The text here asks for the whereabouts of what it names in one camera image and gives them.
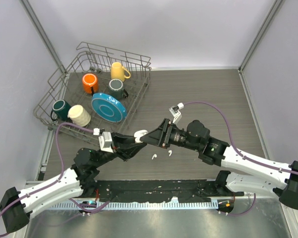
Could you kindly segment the white earbud charging case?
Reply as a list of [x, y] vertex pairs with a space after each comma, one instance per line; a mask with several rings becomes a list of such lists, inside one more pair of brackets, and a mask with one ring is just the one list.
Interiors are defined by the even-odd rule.
[[142, 143], [141, 138], [148, 133], [147, 130], [138, 130], [134, 133], [134, 138], [136, 143]]

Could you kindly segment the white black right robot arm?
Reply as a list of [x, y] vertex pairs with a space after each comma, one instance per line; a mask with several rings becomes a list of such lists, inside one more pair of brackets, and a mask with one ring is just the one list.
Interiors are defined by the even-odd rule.
[[245, 173], [222, 171], [218, 174], [219, 180], [214, 184], [218, 195], [225, 196], [231, 191], [273, 195], [282, 204], [298, 210], [298, 161], [287, 164], [246, 153], [211, 137], [210, 130], [199, 120], [189, 123], [186, 129], [179, 129], [164, 119], [157, 129], [142, 132], [136, 142], [161, 148], [176, 145], [198, 152], [199, 159], [208, 165]]

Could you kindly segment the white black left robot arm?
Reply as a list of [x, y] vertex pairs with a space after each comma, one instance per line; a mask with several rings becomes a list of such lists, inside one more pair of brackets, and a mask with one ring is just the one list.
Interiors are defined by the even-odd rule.
[[80, 149], [70, 168], [62, 168], [61, 173], [47, 181], [29, 188], [8, 189], [0, 202], [6, 234], [25, 227], [41, 212], [57, 203], [83, 195], [90, 198], [95, 194], [95, 177], [98, 168], [115, 158], [128, 160], [134, 157], [146, 144], [141, 137], [147, 134], [140, 130], [134, 135], [122, 135], [95, 128], [91, 131], [98, 136], [100, 149]]

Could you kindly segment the blue plate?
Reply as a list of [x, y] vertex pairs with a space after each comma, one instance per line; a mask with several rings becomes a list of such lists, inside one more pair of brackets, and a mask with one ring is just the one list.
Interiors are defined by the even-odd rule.
[[118, 123], [127, 117], [127, 109], [114, 97], [95, 93], [91, 98], [92, 109], [104, 120]]

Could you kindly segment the cream ribbed mug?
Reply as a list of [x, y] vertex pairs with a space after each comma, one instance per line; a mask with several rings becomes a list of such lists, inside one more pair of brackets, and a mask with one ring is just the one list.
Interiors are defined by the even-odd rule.
[[91, 115], [82, 105], [74, 105], [68, 111], [68, 118], [78, 126], [87, 126], [91, 121]]

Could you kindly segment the grey mug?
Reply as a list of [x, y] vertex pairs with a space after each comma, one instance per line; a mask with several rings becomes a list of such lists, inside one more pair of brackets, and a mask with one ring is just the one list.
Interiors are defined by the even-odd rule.
[[124, 88], [124, 84], [120, 79], [111, 79], [109, 82], [109, 95], [116, 100], [126, 99], [129, 93]]

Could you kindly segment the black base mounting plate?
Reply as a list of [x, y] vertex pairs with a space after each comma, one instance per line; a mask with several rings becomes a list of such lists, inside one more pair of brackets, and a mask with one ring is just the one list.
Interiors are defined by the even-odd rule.
[[180, 203], [209, 202], [212, 197], [241, 197], [244, 192], [232, 192], [214, 180], [99, 180], [96, 190], [101, 202], [168, 203], [178, 198]]

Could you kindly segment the orange mug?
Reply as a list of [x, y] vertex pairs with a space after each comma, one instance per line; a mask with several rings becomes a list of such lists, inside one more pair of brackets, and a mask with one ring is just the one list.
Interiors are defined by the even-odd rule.
[[87, 73], [82, 77], [82, 86], [87, 94], [94, 94], [98, 92], [99, 83], [95, 74]]

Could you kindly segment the yellow mug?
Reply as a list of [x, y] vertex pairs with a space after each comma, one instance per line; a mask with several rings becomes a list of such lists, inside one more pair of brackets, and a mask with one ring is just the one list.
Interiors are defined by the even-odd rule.
[[112, 63], [110, 74], [111, 79], [119, 79], [122, 82], [131, 78], [130, 72], [120, 62]]

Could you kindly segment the dark green mug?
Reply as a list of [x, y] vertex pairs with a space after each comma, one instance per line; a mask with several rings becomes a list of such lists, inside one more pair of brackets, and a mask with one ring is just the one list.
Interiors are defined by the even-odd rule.
[[[52, 121], [68, 121], [68, 112], [71, 109], [71, 105], [65, 101], [65, 100], [57, 100], [53, 105], [52, 105], [52, 110], [50, 113], [50, 118]], [[54, 119], [52, 117], [52, 114], [55, 114], [57, 117]]]

